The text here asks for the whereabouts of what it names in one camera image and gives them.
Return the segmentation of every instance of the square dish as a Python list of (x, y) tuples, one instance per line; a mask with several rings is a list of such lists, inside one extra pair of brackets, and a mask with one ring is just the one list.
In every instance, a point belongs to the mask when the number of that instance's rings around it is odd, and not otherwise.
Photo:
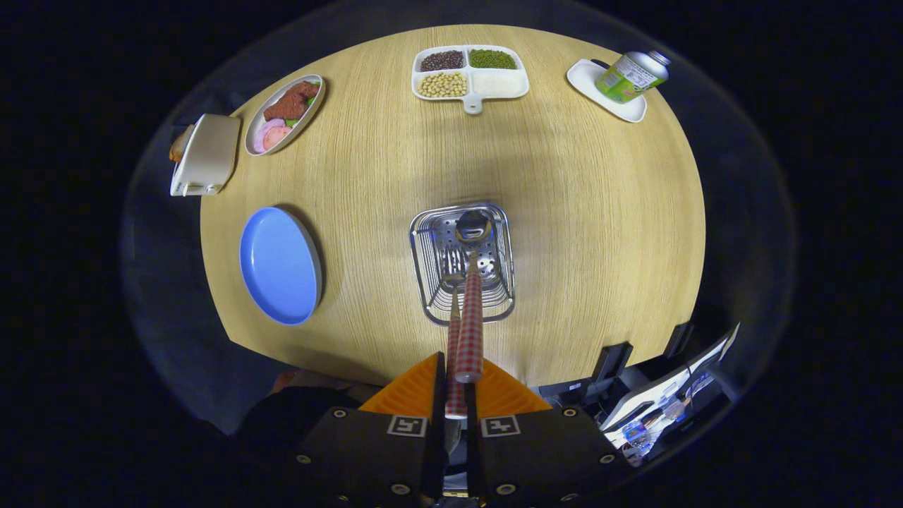
[[(500, 69), (494, 67), (474, 67), (471, 62), (470, 52), (473, 50), (491, 50), (503, 52), (514, 61), (514, 69)], [(435, 71), (421, 71), (424, 60), (435, 53), (457, 51), (462, 53), (462, 66), (459, 68), (442, 69)], [(460, 73), (466, 83), (466, 90), (460, 92), (440, 91), (441, 96), (428, 96), (421, 85), (429, 85), (427, 78), (439, 74)], [(437, 46), (423, 50), (414, 57), (411, 67), (411, 91), (423, 100), (460, 100), (464, 103), (464, 110), (471, 115), (479, 114), (483, 110), (484, 99), (516, 99), (523, 97), (530, 90), (530, 80), (526, 76), (524, 63), (516, 52), (503, 46), (491, 46), (487, 44), (463, 44), (458, 46)]]

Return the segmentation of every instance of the divided white tray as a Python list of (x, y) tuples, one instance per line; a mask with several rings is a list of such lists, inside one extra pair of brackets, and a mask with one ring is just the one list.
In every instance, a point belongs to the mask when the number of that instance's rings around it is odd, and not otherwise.
[[(424, 61), (424, 58), (433, 53), (447, 52), (450, 50), (464, 53), (464, 67), (460, 69), (443, 69), (441, 71), (420, 72), (420, 63)], [(470, 50), (496, 50), (500, 52), (506, 52), (511, 55), (512, 58), (514, 58), (517, 69), (482, 69), (471, 67), (469, 55)], [(417, 92), (417, 85), (420, 84), (420, 81), (424, 77), (433, 74), (439, 74), (440, 72), (460, 72), (461, 74), (463, 74), (467, 79), (467, 93), (461, 97), (426, 97), (425, 95), (421, 95)], [(479, 93), (479, 90), (475, 90), (473, 88), (473, 79), (478, 75), (480, 77), (497, 76), (501, 80), (508, 80), (513, 84), (512, 90), (504, 94), (481, 94)], [(517, 53), (509, 50), (509, 48), (502, 46), (465, 44), (462, 46), (438, 46), (435, 48), (429, 48), (417, 53), (417, 56), (414, 57), (414, 65), (411, 67), (411, 91), (415, 96), (423, 100), (460, 100), (464, 103), (464, 110), (471, 115), (476, 115), (483, 110), (484, 99), (516, 99), (518, 97), (523, 97), (524, 95), (526, 95), (529, 90), (530, 80), (526, 77), (526, 69), (524, 69), (524, 63), (520, 60), (520, 57), (517, 56)]]
[(602, 106), (611, 112), (612, 115), (627, 120), (630, 123), (637, 123), (646, 116), (646, 98), (639, 96), (631, 100), (627, 104), (615, 102), (604, 95), (596, 88), (596, 80), (605, 73), (607, 69), (589, 60), (580, 59), (574, 63), (567, 71), (567, 80), (571, 82), (574, 88), (580, 91), (591, 101)]

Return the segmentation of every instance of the bread slice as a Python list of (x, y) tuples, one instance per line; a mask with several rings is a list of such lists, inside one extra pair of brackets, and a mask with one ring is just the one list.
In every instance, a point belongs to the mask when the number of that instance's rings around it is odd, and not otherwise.
[(174, 163), (180, 163), (185, 156), (185, 147), (188, 145), (188, 139), (191, 137), (192, 132), (194, 132), (194, 124), (189, 125), (185, 132), (172, 142), (172, 146), (170, 146), (170, 160)]

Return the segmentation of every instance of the screw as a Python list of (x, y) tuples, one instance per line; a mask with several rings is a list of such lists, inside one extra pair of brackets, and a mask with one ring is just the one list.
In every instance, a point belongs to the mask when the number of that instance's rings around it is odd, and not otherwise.
[(501, 484), (498, 487), (496, 487), (496, 494), (509, 495), (509, 494), (513, 494), (514, 491), (516, 491), (516, 490), (517, 490), (517, 487), (513, 486), (512, 484)]

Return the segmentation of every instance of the blue plate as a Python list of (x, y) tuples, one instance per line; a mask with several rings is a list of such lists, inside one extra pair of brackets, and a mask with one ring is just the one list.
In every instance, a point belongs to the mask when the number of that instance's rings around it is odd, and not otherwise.
[(260, 310), (283, 325), (307, 321), (320, 301), (320, 257), (289, 213), (261, 208), (241, 234), (241, 276)]

